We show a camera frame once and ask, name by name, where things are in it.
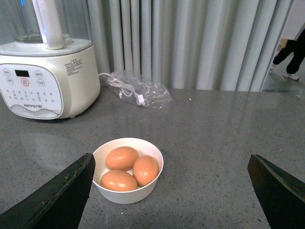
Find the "white sneaker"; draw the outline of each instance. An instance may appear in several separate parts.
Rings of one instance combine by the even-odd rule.
[[[292,80],[299,80],[299,77],[296,74],[289,74],[287,72],[284,72],[283,77],[292,79]]]
[[[276,66],[276,65],[275,65],[274,63],[272,63],[271,66],[270,66],[270,70],[273,71],[273,69],[275,68],[275,66]]]

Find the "digital display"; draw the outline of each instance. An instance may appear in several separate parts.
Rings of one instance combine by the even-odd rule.
[[[24,70],[15,70],[16,76],[29,77],[29,72]]]

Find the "blender jar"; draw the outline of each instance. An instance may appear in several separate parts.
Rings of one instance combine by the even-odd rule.
[[[0,55],[50,57],[92,46],[86,0],[1,0]]]

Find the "white appliance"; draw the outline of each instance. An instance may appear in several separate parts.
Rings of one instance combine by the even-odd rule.
[[[13,113],[74,117],[100,93],[86,0],[0,1],[0,92]]]

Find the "brand logo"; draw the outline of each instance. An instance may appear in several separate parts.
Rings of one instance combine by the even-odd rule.
[[[23,106],[25,106],[25,107],[37,107],[37,108],[42,108],[41,105],[33,105],[33,104],[24,104]]]

